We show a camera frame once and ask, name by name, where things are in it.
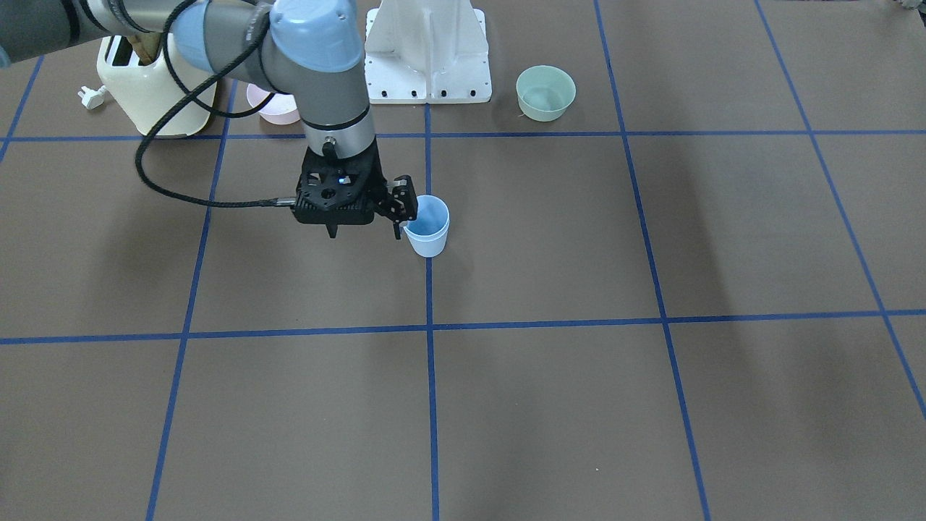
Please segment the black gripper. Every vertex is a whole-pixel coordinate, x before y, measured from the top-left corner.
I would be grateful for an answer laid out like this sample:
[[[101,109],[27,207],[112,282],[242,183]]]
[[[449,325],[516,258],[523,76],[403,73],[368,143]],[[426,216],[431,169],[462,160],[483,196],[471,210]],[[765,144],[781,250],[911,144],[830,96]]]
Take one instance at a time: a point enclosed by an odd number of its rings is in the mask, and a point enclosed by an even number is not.
[[[307,149],[291,212],[301,224],[324,225],[330,238],[341,225],[370,224],[379,215],[391,222],[400,240],[402,224],[417,220],[419,202],[410,176],[386,182],[374,141],[350,158]]]

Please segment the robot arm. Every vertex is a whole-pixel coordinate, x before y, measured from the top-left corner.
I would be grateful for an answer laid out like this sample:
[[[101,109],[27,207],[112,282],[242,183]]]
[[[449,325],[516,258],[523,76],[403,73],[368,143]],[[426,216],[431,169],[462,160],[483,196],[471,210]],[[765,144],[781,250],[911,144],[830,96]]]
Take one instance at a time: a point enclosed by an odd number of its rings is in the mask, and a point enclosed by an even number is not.
[[[402,225],[417,218],[411,178],[383,175],[353,1],[4,1],[1,19],[3,68],[109,36],[171,34],[183,59],[208,73],[135,153],[141,182],[160,195],[213,208],[285,207],[330,237],[340,226],[381,216],[400,240]],[[307,139],[294,197],[195,198],[145,173],[143,156],[156,133],[224,78],[294,98]]]

